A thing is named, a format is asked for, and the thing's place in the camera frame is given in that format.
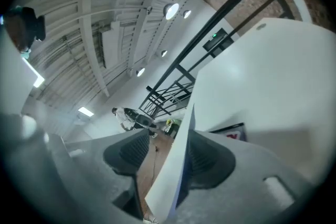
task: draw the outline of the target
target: fluorescent light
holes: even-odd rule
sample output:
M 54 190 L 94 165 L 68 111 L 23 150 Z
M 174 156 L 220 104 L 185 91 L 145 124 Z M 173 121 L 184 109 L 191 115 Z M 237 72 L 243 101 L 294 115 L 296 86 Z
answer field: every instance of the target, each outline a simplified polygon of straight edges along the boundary
M 83 114 L 89 117 L 94 115 L 90 110 L 87 110 L 84 106 L 82 106 L 78 111 L 82 112 Z
M 136 75 L 139 77 L 145 72 L 145 68 L 141 68 L 139 71 L 136 72 Z
M 34 67 L 32 67 L 30 65 L 30 63 L 25 58 L 22 58 L 22 60 L 23 60 L 23 62 L 26 63 L 26 65 L 28 65 L 28 67 L 31 69 L 31 71 L 34 72 L 34 74 L 37 76 L 37 79 L 34 83 L 34 87 L 36 87 L 36 88 L 40 87 L 40 85 L 44 82 L 44 78 L 39 73 L 37 73 L 37 71 L 34 69 Z

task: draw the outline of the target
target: pipe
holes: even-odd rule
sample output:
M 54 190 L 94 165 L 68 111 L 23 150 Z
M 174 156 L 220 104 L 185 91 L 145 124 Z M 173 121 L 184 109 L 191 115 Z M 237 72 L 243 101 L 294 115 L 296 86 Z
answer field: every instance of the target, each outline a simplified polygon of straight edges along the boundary
M 78 20 L 78 19 L 81 19 L 81 18 L 84 18 L 84 17 L 87 17 L 87 16 L 92 16 L 92 15 L 95 15 L 95 14 L 100 14 L 100 13 L 105 13 L 105 12 L 112 12 L 112 11 L 115 11 L 115 10 L 130 10 L 130 9 L 142 9 L 142 8 L 145 8 L 145 7 L 139 6 L 139 7 L 127 7 L 127 8 L 109 8 L 109 9 L 100 10 L 98 12 L 90 12 L 90 13 L 82 14 L 82 15 L 76 16 L 76 18 L 73 18 L 73 19 L 71 19 L 71 20 L 53 28 L 47 34 L 50 34 L 51 32 L 61 28 L 62 26 L 66 25 L 70 22 L 74 22 L 75 20 Z

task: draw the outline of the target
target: wooden floor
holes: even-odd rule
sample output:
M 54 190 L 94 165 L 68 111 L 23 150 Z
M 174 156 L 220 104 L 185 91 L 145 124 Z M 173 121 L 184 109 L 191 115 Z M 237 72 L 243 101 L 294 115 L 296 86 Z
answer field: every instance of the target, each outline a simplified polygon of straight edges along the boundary
M 136 183 L 138 185 L 141 209 L 145 219 L 149 219 L 149 217 L 153 216 L 145 201 L 145 197 L 156 180 L 173 141 L 172 138 L 166 135 L 158 135 L 156 138 L 150 138 L 149 151 L 138 171 Z M 158 152 L 155 152 L 155 146 L 158 147 Z

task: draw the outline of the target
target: person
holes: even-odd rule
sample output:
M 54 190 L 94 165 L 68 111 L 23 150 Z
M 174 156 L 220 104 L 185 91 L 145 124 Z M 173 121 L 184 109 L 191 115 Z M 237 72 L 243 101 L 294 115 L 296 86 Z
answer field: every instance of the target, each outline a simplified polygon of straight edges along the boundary
M 166 121 L 166 126 L 170 126 L 171 124 L 177 124 L 178 126 L 180 126 L 181 123 L 182 121 L 179 119 L 169 119 Z
M 29 7 L 16 6 L 10 9 L 2 16 L 0 23 L 5 26 L 13 44 L 26 59 L 29 58 L 33 42 L 46 38 L 44 16 L 36 18 L 34 9 Z
M 120 126 L 125 131 L 130 131 L 132 129 L 143 129 L 148 127 L 150 130 L 150 135 L 155 133 L 160 133 L 156 125 L 152 123 L 152 120 L 144 115 L 140 115 L 136 110 L 129 108 L 113 108 L 112 113 L 116 116 L 120 123 Z

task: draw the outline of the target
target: backpack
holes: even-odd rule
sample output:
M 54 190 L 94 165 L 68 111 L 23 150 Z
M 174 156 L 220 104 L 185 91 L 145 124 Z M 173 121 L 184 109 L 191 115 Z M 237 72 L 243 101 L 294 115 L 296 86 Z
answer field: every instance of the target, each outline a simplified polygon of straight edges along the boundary
M 124 108 L 124 112 L 126 116 L 128 116 L 130 119 L 134 121 L 137 119 L 137 116 L 139 115 L 138 112 L 135 111 L 134 109 Z

